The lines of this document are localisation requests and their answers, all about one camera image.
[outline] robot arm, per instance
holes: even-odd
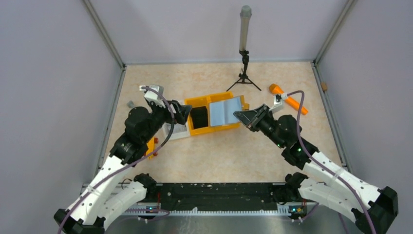
[[[162,95],[163,87],[150,85],[150,89]],[[103,182],[97,189],[98,183],[118,170],[121,170],[142,158],[148,150],[147,143],[164,123],[185,124],[191,106],[180,105],[177,101],[167,101],[174,112],[174,119],[164,101],[157,93],[141,86],[145,91],[144,98],[152,112],[145,107],[135,107],[125,120],[125,132],[115,142],[114,147],[100,168],[96,177],[82,195],[67,209],[59,209],[54,216],[61,225],[70,210],[73,210],[66,222],[63,231],[67,234],[102,234],[105,229],[132,204],[145,198],[148,189],[156,184],[149,175],[137,175],[125,190],[108,200],[112,191],[120,180],[128,174],[131,167],[113,175]]]
[[[302,173],[287,175],[286,184],[297,189],[302,198],[325,205],[353,221],[364,233],[371,233],[367,218],[360,202],[354,193],[347,187],[348,183],[361,198],[361,203],[367,208],[377,233],[386,233],[398,213],[397,193],[390,187],[379,189],[360,180],[342,167],[328,159],[317,147],[302,138],[306,150],[311,158],[302,149],[297,129],[297,121],[292,115],[284,115],[277,120],[273,117],[283,107],[281,95],[274,95],[274,106],[269,108],[265,104],[250,111],[235,112],[235,117],[253,132],[261,131],[279,148],[284,148],[282,156],[291,165],[303,172],[321,179],[317,183]],[[315,162],[322,163],[322,168]]]

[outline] tripod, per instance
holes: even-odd
[[[231,87],[229,87],[226,91],[230,90],[230,89],[231,89],[232,87],[234,87],[234,85],[236,85],[236,84],[253,84],[255,87],[257,87],[258,90],[261,91],[261,89],[260,89],[256,84],[254,84],[254,82],[252,82],[252,81],[248,78],[248,76],[246,75],[246,70],[247,70],[247,68],[248,68],[248,62],[249,62],[249,55],[248,55],[248,53],[249,53],[249,52],[248,52],[247,50],[240,51],[240,54],[243,56],[244,69],[242,70],[242,73],[240,73],[240,74],[238,75],[239,79],[238,79],[234,84],[232,84]]]

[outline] orange box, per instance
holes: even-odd
[[[184,100],[185,105],[191,105],[192,108],[205,106],[207,111],[208,111],[208,126],[203,127],[203,128],[197,128],[197,129],[194,129],[193,121],[192,121],[191,115],[189,114],[188,125],[189,125],[189,133],[191,134],[191,136],[199,135],[199,134],[205,134],[205,133],[213,133],[213,132],[232,129],[232,128],[238,128],[240,126],[240,123],[232,123],[232,124],[226,124],[226,125],[214,126],[214,127],[210,127],[210,125],[209,125],[209,120],[210,120],[210,117],[209,117],[209,104],[213,103],[213,102],[218,102],[218,101],[231,99],[233,97],[234,96],[233,96],[232,92],[228,91],[228,92],[223,92],[223,93],[217,93],[217,94],[211,94],[211,95],[206,95],[206,96],[201,96],[201,97],[194,97],[194,98],[185,99]],[[241,97],[242,109],[243,110],[249,110],[249,104],[245,103],[244,96],[241,95],[240,97]]]

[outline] gray wall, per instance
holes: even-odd
[[[91,178],[120,77],[81,1],[0,2],[0,233],[57,232]]]
[[[413,1],[358,1],[321,61],[354,173],[399,194],[389,233],[410,233]]]
[[[252,61],[311,60],[346,0],[92,0],[125,63],[240,61],[249,4]]]

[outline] purple cable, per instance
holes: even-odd
[[[346,234],[349,234],[346,223],[344,222],[343,216],[338,212],[337,214],[338,214],[338,218],[340,219],[341,224],[343,225],[344,231],[346,232]]]
[[[310,210],[310,212],[308,212],[308,214],[304,218],[302,218],[302,221],[308,219],[308,217],[310,217],[314,213],[314,211],[319,206],[319,204],[320,203],[317,202],[317,204],[314,205],[314,207]]]
[[[157,92],[157,91],[154,90],[154,89],[151,89],[151,88],[148,87],[148,86],[144,86],[144,87],[142,87],[142,89],[145,89],[145,90],[148,90],[148,91],[152,91],[152,92],[154,92],[155,94],[157,94],[158,97],[160,97],[160,98],[162,99],[162,101],[165,103],[166,107],[168,108],[168,110],[169,110],[169,112],[170,112],[170,116],[172,117],[172,119],[175,119],[175,116],[174,116],[174,114],[173,114],[173,110],[172,110],[171,106],[169,105],[168,101],[164,98],[164,96],[162,96],[159,92]],[[170,132],[169,132],[170,135],[171,135],[172,132],[173,132],[173,129],[172,129],[173,126],[174,126],[174,124],[171,125],[171,130],[170,130]],[[169,137],[167,137],[167,138],[165,139],[165,141],[164,141],[160,146],[158,146],[154,151],[150,152],[148,155],[146,155],[146,156],[144,156],[144,157],[136,160],[135,162],[129,164],[129,165],[126,166],[126,167],[122,167],[121,169],[119,169],[119,170],[113,172],[112,174],[109,174],[107,177],[103,178],[103,179],[102,179],[101,181],[99,181],[95,186],[93,186],[93,189],[96,190],[100,185],[102,185],[104,182],[106,182],[106,181],[107,181],[108,179],[110,179],[112,176],[114,176],[114,175],[116,175],[116,174],[118,174],[118,173],[121,173],[122,171],[124,171],[124,170],[126,170],[126,169],[128,169],[128,168],[130,168],[130,167],[133,167],[134,165],[138,164],[139,162],[147,159],[149,156],[151,156],[151,155],[153,155],[154,153],[158,152],[158,151],[164,146],[164,144],[165,144],[166,141],[169,139]],[[57,234],[61,234],[61,233],[62,233],[63,226],[64,226],[64,224],[66,223],[67,219],[70,217],[70,215],[73,213],[73,211],[75,211],[75,209],[82,203],[82,201],[84,201],[90,194],[91,194],[90,192],[87,192],[87,193],[85,193],[84,196],[81,196],[80,199],[79,199],[79,201],[77,201],[77,202],[73,205],[73,207],[69,210],[69,212],[67,212],[67,215],[64,217],[64,219],[62,220],[62,223],[59,225],[59,230],[57,231]]]
[[[302,141],[301,135],[300,135],[300,116],[301,116],[301,110],[302,110],[302,106],[304,104],[304,91],[302,90],[297,90],[294,92],[291,92],[289,94],[287,94],[287,96],[291,96],[297,93],[301,93],[301,101],[300,101],[300,107],[298,109],[298,114],[297,114],[297,137],[298,137],[298,141],[300,142],[300,146],[302,147],[302,149],[304,150],[304,152],[307,154],[307,156],[313,161],[315,162],[317,165],[319,165],[322,169],[324,169],[325,171],[327,171],[328,173],[330,173],[331,175],[335,176],[336,173],[334,173],[332,170],[328,169],[327,167],[325,167],[322,163],[320,163],[319,161],[315,160],[311,154],[308,152],[308,150],[306,149],[306,147],[304,146],[304,143]],[[360,196],[357,194],[357,192],[351,187],[351,185],[345,181],[343,178],[341,178],[340,176],[337,177],[337,179],[339,179],[345,186],[347,186],[347,188],[354,194],[354,197],[356,197],[357,201],[360,203],[361,208],[363,209],[364,215],[366,216],[367,222],[369,223],[370,229],[372,230],[372,234],[377,234],[374,228],[374,224],[372,222],[372,219],[367,211],[367,208],[364,206],[363,201],[361,201]]]

